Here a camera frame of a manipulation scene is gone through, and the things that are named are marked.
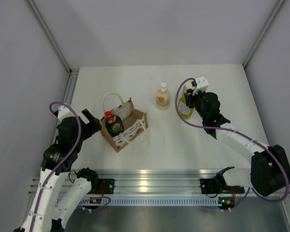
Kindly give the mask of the yellow-green red-cap bottle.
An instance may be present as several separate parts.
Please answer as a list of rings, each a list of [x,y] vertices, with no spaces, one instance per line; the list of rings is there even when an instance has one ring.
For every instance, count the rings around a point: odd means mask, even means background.
[[[186,99],[184,96],[179,99],[178,111],[180,115],[186,120],[190,119],[193,114],[194,109],[186,106]]]

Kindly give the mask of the white-lid frosted jar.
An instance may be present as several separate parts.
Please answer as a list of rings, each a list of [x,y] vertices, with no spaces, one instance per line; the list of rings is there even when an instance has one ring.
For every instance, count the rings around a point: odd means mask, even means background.
[[[192,88],[193,88],[193,85],[192,85],[191,81],[186,82],[182,88],[182,97],[184,97],[184,95],[188,89],[192,89]]]

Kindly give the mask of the jute watermelon canvas bag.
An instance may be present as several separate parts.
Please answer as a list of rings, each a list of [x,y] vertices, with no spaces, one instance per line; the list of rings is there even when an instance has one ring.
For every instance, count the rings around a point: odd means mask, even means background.
[[[147,113],[136,110],[131,99],[124,102],[119,94],[116,93],[115,95],[119,97],[121,104],[110,111],[121,118],[124,131],[115,137],[112,137],[108,133],[105,127],[106,110],[105,105],[103,104],[103,117],[100,120],[102,129],[100,132],[106,141],[114,148],[114,150],[119,152],[128,144],[141,145],[144,143],[147,138],[146,128],[148,128],[148,123]]]

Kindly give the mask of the pump soap bottle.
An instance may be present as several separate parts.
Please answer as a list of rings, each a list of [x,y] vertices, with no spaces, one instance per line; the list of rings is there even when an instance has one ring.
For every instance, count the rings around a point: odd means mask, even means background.
[[[160,88],[156,92],[156,106],[161,110],[166,110],[170,106],[170,92],[165,82],[160,83]]]

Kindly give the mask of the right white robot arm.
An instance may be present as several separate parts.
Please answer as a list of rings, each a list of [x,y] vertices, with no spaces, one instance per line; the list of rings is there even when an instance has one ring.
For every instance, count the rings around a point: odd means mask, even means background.
[[[202,119],[202,127],[214,139],[228,145],[248,161],[247,169],[228,167],[217,173],[216,188],[226,192],[232,186],[252,188],[267,197],[290,185],[290,164],[283,147],[258,142],[235,129],[220,112],[217,94],[188,89],[186,105]]]

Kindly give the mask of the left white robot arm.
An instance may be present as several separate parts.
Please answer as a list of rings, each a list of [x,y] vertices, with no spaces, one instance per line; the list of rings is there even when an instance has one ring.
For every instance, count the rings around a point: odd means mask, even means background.
[[[55,111],[60,124],[55,142],[45,150],[36,195],[27,218],[17,232],[62,232],[83,197],[99,189],[98,173],[83,168],[70,189],[59,199],[61,187],[78,158],[84,140],[101,130],[100,122],[87,109],[88,123],[65,106]]]

